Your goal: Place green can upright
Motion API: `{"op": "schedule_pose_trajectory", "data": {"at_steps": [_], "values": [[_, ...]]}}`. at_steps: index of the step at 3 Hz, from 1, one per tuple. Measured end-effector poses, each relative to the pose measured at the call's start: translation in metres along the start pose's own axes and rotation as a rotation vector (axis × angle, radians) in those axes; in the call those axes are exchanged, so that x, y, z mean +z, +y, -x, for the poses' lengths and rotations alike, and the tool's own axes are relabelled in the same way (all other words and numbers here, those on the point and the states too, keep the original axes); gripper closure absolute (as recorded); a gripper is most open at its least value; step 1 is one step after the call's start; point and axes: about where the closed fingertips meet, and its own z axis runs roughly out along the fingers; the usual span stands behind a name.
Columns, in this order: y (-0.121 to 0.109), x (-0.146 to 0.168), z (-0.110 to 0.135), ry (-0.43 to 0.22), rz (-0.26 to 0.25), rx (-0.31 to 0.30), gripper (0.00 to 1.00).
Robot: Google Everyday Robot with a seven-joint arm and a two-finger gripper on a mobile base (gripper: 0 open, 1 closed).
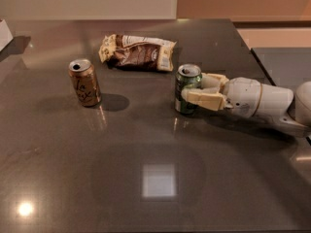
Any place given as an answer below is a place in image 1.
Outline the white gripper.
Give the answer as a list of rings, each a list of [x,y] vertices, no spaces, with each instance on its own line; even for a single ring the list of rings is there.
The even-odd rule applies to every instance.
[[[233,115],[245,118],[280,118],[287,113],[294,100],[294,93],[290,89],[246,78],[228,81],[221,74],[203,73],[201,87],[216,90],[224,87],[224,90],[221,94],[211,93],[207,89],[184,88],[182,98],[210,111],[226,108]]]

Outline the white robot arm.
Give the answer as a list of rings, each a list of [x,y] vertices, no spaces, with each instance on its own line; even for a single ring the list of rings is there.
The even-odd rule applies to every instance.
[[[185,87],[182,97],[210,111],[255,118],[296,137],[311,134],[311,83],[295,91],[248,78],[229,80],[224,75],[202,74],[201,88]]]

